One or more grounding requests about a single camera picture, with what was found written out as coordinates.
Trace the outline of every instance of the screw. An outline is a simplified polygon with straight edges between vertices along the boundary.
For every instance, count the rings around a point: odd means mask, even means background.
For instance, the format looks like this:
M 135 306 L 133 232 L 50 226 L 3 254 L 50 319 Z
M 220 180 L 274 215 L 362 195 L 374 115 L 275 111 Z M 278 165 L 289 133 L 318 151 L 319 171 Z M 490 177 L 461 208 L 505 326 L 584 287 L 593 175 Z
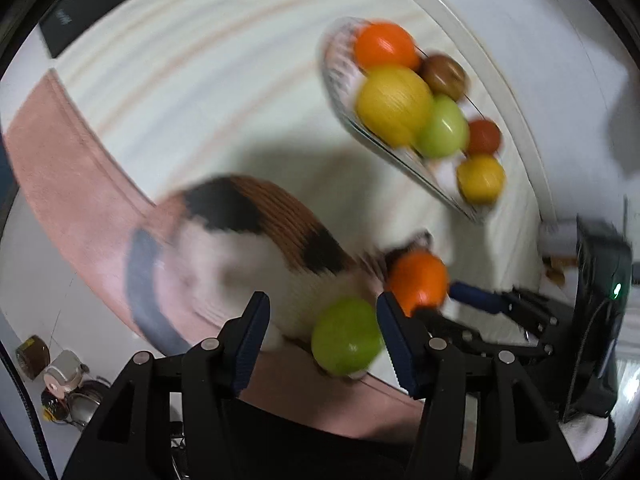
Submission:
M 135 364 L 137 365 L 143 365 L 144 363 L 149 361 L 149 359 L 151 359 L 151 354 L 145 351 L 138 352 L 133 356 L 133 362 L 135 362 Z
M 220 346 L 220 341 L 218 341 L 215 337 L 207 337 L 202 343 L 200 343 L 200 347 L 203 350 L 215 350 Z
M 516 357 L 508 350 L 501 350 L 498 354 L 498 359 L 500 359 L 504 364 L 510 365 L 516 360 Z
M 447 342 L 439 337 L 433 337 L 429 339 L 429 346 L 434 350 L 444 350 L 447 347 Z

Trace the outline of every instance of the blue gripper pad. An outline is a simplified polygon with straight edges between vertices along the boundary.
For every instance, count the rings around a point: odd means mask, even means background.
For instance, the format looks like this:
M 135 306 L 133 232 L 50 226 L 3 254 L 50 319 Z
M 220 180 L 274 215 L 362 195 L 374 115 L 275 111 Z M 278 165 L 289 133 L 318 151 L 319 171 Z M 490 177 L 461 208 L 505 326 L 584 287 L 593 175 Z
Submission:
M 391 292 L 384 292 L 378 297 L 376 317 L 398 382 L 414 397 L 418 394 L 415 370 L 417 360 L 422 360 L 424 355 L 424 344 L 420 343 L 419 338 L 414 340 L 410 334 L 404 333 L 405 328 L 411 327 L 412 320 L 404 315 Z
M 231 372 L 228 386 L 236 396 L 249 384 L 270 317 L 269 297 L 254 292 L 242 317 L 227 321 L 220 331 L 224 366 Z
M 509 302 L 504 301 L 500 294 L 494 294 L 462 282 L 453 282 L 449 285 L 449 297 L 478 310 L 484 310 L 489 314 L 506 313 L 509 307 Z

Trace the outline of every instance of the tomato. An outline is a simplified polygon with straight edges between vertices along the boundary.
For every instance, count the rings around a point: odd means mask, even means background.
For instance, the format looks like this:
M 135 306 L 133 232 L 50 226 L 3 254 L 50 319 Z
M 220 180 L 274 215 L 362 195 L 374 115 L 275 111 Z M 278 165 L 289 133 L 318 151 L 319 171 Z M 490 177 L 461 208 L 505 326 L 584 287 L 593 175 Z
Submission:
M 465 153 L 493 155 L 500 148 L 501 142 L 502 134 L 497 124 L 487 119 L 476 119 L 469 123 L 469 144 Z

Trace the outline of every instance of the floor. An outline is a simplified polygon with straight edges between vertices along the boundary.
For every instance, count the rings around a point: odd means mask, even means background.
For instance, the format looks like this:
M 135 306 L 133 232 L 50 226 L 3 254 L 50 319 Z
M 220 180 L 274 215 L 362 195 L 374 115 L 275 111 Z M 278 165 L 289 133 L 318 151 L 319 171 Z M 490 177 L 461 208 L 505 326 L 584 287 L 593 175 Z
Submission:
M 39 336 L 52 359 L 72 350 L 92 376 L 113 381 L 139 350 L 161 356 L 62 259 L 21 193 L 0 240 L 0 310 L 20 340 Z

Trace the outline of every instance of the white wall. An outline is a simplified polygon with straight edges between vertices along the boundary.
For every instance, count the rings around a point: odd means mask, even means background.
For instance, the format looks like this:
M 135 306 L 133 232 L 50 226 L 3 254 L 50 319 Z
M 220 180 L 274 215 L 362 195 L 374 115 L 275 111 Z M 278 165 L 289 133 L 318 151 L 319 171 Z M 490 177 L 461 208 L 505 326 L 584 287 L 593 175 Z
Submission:
M 37 25 L 24 40 L 0 79 L 0 129 L 6 131 L 16 112 L 47 70 L 53 66 Z
M 621 226 L 623 195 L 640 190 L 640 85 L 607 22 L 588 0 L 443 1 L 510 85 L 558 218 Z

